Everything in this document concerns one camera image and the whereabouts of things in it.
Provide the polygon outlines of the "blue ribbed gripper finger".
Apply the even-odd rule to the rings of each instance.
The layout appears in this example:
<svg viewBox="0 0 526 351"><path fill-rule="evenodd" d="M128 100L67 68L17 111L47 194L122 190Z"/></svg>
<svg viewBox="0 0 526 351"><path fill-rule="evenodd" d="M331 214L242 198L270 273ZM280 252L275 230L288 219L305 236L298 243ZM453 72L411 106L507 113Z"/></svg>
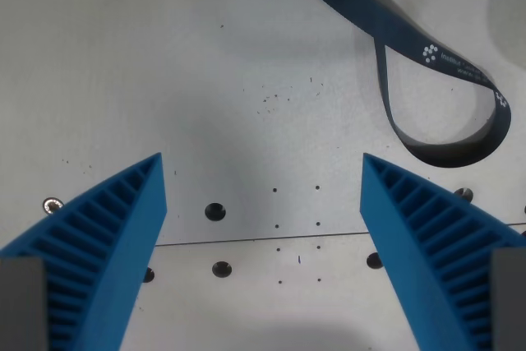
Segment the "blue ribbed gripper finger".
<svg viewBox="0 0 526 351"><path fill-rule="evenodd" d="M51 350L118 350L167 214L161 154L68 202L1 250L43 260Z"/></svg>
<svg viewBox="0 0 526 351"><path fill-rule="evenodd" d="M360 213L421 350L493 348L490 259L525 237L452 192L362 157Z"/></svg>

